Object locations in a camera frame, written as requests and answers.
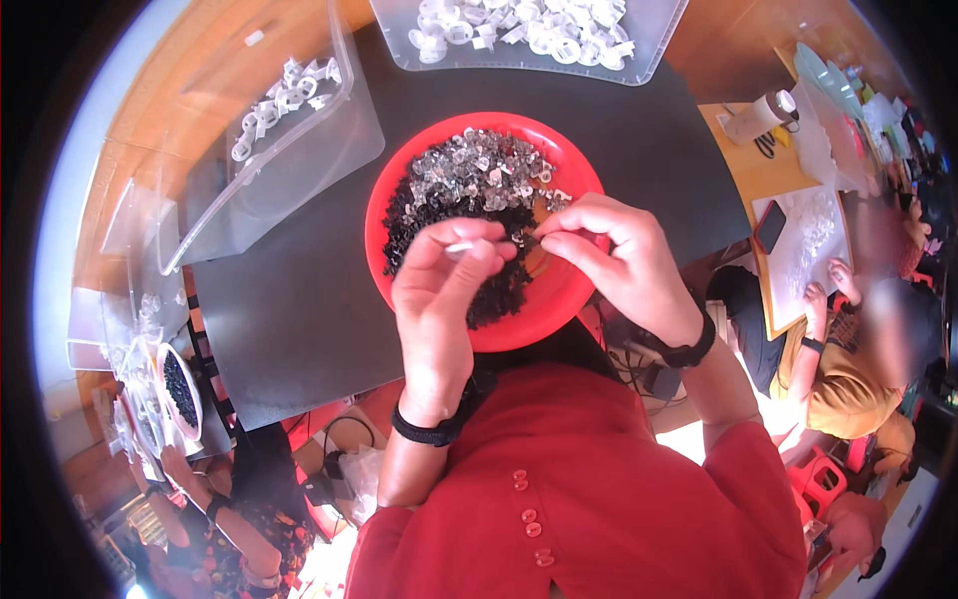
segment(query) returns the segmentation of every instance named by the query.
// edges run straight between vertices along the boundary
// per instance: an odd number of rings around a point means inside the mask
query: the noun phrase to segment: black wristband
[[[228,508],[232,505],[230,498],[226,495],[220,495],[213,492],[213,498],[210,499],[210,505],[206,506],[206,519],[214,526],[217,525],[217,512],[219,508]]]
[[[825,351],[825,346],[821,341],[816,341],[814,339],[809,339],[808,337],[802,337],[802,345],[805,347],[815,350],[819,354]]]
[[[712,345],[716,342],[716,323],[712,317],[696,302],[699,311],[702,312],[702,336],[698,338],[695,345],[683,345],[681,347],[671,348],[669,351],[662,352],[662,360],[667,366],[672,368],[691,368],[698,366]]]
[[[472,376],[466,382],[466,389],[463,390],[463,397],[459,401],[459,408],[456,409],[456,413],[453,414],[452,418],[440,422],[435,428],[423,428],[409,424],[399,413],[399,402],[396,402],[396,407],[393,408],[393,428],[402,437],[410,441],[437,448],[445,447],[459,437],[463,425],[489,396],[489,393],[495,388],[495,383],[494,373],[473,371]]]
[[[154,493],[162,494],[162,490],[160,489],[160,486],[155,483],[149,485],[149,487],[145,491],[143,491],[143,499],[149,499],[149,496],[153,495]]]

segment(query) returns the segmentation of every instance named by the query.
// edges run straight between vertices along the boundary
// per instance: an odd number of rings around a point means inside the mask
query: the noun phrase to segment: clear plastic tray
[[[445,58],[432,64],[420,62],[419,50],[409,41],[409,30],[418,29],[421,0],[371,0],[376,20],[386,37],[396,64],[407,71],[462,69],[472,67],[530,69],[581,75],[622,85],[648,83],[665,53],[678,20],[689,0],[626,0],[626,15],[619,22],[635,42],[635,58],[626,58],[626,68],[610,71],[599,66],[578,63],[559,64],[552,57],[539,56],[529,45],[496,41],[493,50],[475,50],[472,44],[449,44]],[[501,36],[506,30],[499,30]]]
[[[231,150],[242,135],[243,117],[265,100],[290,57],[304,67],[313,59],[323,67],[334,58],[342,81],[319,80],[314,97],[329,94],[325,106],[314,110],[303,103],[253,143],[248,165],[234,160]],[[209,131],[216,137],[171,197],[178,216],[156,222],[164,274],[179,265],[245,251],[385,148],[353,37],[336,0],[269,3],[197,69],[171,115],[164,143],[171,164],[194,151]]]

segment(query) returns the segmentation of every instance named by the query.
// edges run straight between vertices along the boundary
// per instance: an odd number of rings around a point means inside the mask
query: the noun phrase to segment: smartphone
[[[765,211],[762,221],[759,222],[759,227],[755,230],[755,242],[765,254],[770,254],[775,249],[775,243],[778,242],[779,236],[782,235],[782,229],[785,228],[785,221],[786,217],[785,212],[782,211],[782,206],[779,206],[778,201],[773,199],[772,203],[768,205],[768,210]]]

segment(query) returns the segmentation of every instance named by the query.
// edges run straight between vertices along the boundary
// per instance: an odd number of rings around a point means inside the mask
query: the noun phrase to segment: red jacket
[[[449,447],[416,512],[359,533],[346,597],[798,596],[806,553],[765,429],[727,430],[698,466],[656,445],[624,385],[512,370]]]

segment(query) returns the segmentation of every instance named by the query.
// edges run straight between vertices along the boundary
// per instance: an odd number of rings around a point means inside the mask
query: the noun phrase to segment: red plate
[[[388,239],[386,227],[382,224],[386,207],[399,180],[405,176],[409,161],[429,146],[462,134],[466,127],[502,133],[511,131],[516,137],[535,144],[546,161],[556,167],[548,187],[562,189],[573,197],[573,201],[586,192],[603,192],[599,177],[582,152],[553,129],[532,119],[507,112],[473,112],[433,125],[409,140],[386,164],[366,210],[366,261],[379,293],[390,308],[395,309],[391,291],[393,280],[382,274],[386,267],[382,246]],[[608,250],[608,238],[599,237],[596,244]],[[535,343],[575,317],[595,290],[581,271],[541,248],[534,249],[526,258],[526,267],[534,277],[532,283],[523,289],[526,303],[518,314],[507,314],[478,331],[469,331],[473,351],[505,352]]]

